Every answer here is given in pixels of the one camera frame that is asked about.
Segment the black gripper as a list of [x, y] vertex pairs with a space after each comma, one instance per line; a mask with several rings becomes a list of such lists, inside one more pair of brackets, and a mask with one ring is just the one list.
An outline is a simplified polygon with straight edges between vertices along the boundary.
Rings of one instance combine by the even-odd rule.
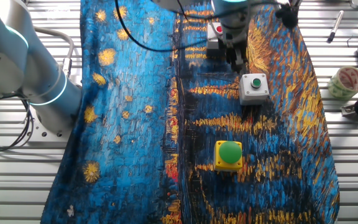
[[246, 69], [247, 30], [241, 32], [224, 32], [226, 61], [231, 67], [236, 67], [238, 74], [243, 74]]

